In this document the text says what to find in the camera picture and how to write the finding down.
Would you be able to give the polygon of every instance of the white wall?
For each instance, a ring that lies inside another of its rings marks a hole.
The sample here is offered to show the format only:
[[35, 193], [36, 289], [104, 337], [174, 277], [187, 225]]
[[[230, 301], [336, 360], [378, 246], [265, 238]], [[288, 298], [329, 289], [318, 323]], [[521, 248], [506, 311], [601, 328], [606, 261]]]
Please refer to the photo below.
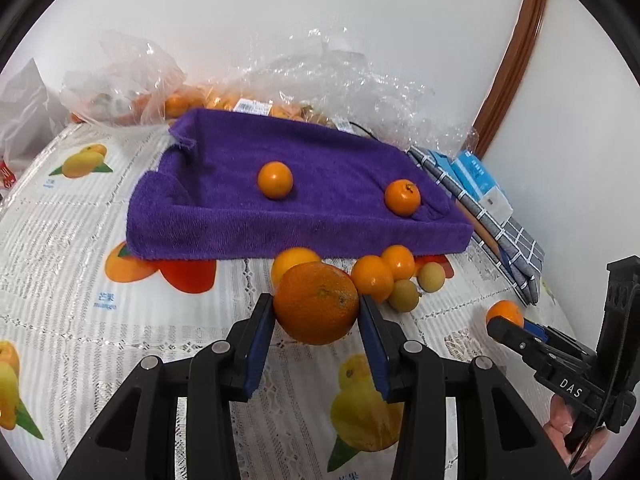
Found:
[[[523, 84], [484, 162], [543, 245], [543, 277], [592, 348], [607, 263], [640, 254], [638, 153], [638, 83], [578, 0], [549, 0]], [[595, 478], [636, 418], [638, 410], [598, 455]]]
[[66, 70], [104, 61], [105, 29], [145, 36], [201, 80], [244, 66], [249, 45], [273, 59], [312, 28], [347, 27], [381, 70], [435, 90], [431, 117], [472, 122], [511, 37], [522, 0], [56, 0], [0, 76], [35, 57], [59, 88]]

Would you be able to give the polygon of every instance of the finger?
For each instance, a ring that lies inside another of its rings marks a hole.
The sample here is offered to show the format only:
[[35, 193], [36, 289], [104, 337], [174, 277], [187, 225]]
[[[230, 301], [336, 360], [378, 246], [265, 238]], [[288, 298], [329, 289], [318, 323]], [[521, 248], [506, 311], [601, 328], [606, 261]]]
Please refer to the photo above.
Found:
[[574, 426], [574, 419], [569, 408], [564, 403], [564, 399], [558, 395], [551, 397], [549, 423], [563, 435], [571, 433], [571, 428]]
[[560, 455], [560, 458], [564, 460], [564, 463], [566, 465], [569, 465], [569, 461], [571, 460], [571, 453], [569, 453], [564, 445], [564, 435], [561, 433], [561, 431], [556, 430], [556, 428], [554, 428], [550, 422], [546, 423], [542, 427], [542, 429], [545, 430], [546, 436], [548, 436], [549, 440], [551, 440], [551, 443], [556, 448], [556, 451]]
[[578, 460], [577, 468], [582, 468], [593, 460], [593, 457], [595, 457], [607, 443], [610, 433], [607, 428], [599, 428], [593, 433], [593, 437], [591, 437], [591, 440], [587, 444], [587, 449], [584, 450], [584, 453]]

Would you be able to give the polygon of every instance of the gray checkered cloth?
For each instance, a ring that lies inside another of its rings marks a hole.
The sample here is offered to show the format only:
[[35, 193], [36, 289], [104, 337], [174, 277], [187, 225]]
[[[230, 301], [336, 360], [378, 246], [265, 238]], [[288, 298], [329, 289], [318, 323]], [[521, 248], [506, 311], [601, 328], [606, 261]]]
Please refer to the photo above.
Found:
[[455, 178], [437, 166], [436, 160], [429, 150], [412, 146], [407, 150], [407, 154], [417, 163], [418, 167], [429, 173], [437, 184], [455, 196], [489, 231], [489, 234], [504, 252], [500, 257], [494, 254], [477, 233], [473, 235], [474, 240], [509, 280], [522, 302], [536, 304], [540, 293], [540, 273], [545, 259], [545, 253], [540, 245], [513, 216], [504, 226], [498, 224], [488, 211], [460, 186]]

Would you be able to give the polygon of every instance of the green leaf illustration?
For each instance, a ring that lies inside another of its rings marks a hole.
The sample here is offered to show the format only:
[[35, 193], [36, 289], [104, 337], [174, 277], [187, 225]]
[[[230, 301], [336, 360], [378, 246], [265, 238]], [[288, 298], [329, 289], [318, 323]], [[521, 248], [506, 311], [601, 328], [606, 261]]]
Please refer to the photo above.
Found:
[[92, 173], [113, 173], [113, 170], [105, 163], [102, 163], [100, 166], [95, 168]]
[[36, 423], [31, 418], [31, 415], [29, 415], [29, 412], [27, 411], [27, 408], [25, 408], [22, 400], [20, 400], [20, 404], [18, 404], [18, 407], [15, 409], [15, 415], [15, 423], [18, 426], [31, 433], [35, 438], [44, 440], [42, 433], [40, 433]]
[[336, 435], [334, 450], [332, 450], [331, 457], [329, 458], [329, 463], [326, 465], [326, 471], [328, 473], [330, 473], [331, 471], [335, 471], [340, 466], [346, 464], [359, 452], [359, 449], [354, 449], [353, 447], [349, 446], [349, 444], [347, 444], [343, 439]]
[[129, 251], [129, 248], [126, 244], [122, 246], [120, 252], [118, 253], [119, 258], [124, 258], [125, 256], [131, 256], [131, 251]]

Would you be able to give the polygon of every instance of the folded purple towel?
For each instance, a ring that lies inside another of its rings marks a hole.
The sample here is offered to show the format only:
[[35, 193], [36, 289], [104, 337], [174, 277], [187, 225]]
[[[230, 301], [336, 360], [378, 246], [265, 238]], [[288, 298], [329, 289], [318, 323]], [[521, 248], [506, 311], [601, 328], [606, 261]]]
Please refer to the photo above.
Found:
[[[464, 251], [473, 228], [452, 199], [400, 150], [297, 121], [193, 110], [171, 129], [177, 144], [138, 182], [127, 245], [147, 260], [272, 258], [303, 246], [323, 258], [380, 254], [402, 244], [414, 254]], [[268, 200], [260, 168], [291, 169], [292, 192]], [[422, 205], [400, 218], [386, 186], [415, 182]]]

